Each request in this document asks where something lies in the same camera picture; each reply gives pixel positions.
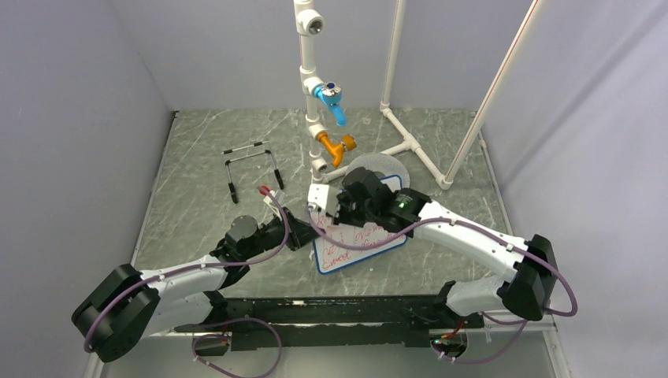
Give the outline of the blue framed whiteboard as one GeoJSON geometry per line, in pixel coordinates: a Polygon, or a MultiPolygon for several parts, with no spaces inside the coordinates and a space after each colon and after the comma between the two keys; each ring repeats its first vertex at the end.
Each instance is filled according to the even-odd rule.
{"type": "Polygon", "coordinates": [[[398,248],[407,241],[407,237],[401,235],[389,242],[393,234],[374,223],[362,227],[333,224],[332,218],[324,211],[311,209],[307,201],[306,205],[315,226],[331,238],[319,237],[312,246],[316,269],[323,275],[398,248]]]}

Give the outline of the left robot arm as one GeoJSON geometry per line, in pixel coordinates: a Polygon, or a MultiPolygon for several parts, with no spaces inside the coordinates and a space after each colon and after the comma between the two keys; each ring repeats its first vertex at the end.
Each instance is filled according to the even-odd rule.
{"type": "Polygon", "coordinates": [[[216,248],[204,257],[139,271],[117,266],[73,311],[71,322],[84,349],[104,362],[127,354],[141,339],[186,324],[219,329],[227,317],[221,289],[236,284],[250,263],[284,247],[298,250],[318,237],[312,226],[282,208],[270,222],[237,217],[216,248]]]}

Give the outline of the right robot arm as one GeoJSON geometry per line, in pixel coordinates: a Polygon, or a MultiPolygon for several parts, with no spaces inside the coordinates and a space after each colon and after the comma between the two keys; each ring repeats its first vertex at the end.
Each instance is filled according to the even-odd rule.
{"type": "Polygon", "coordinates": [[[375,173],[354,169],[319,206],[336,224],[376,224],[385,231],[423,239],[484,265],[492,275],[470,282],[449,281],[436,296],[434,316],[444,327],[463,317],[505,309],[526,321],[547,312],[557,281],[551,242],[530,240],[477,224],[411,188],[392,190],[375,173]]]}

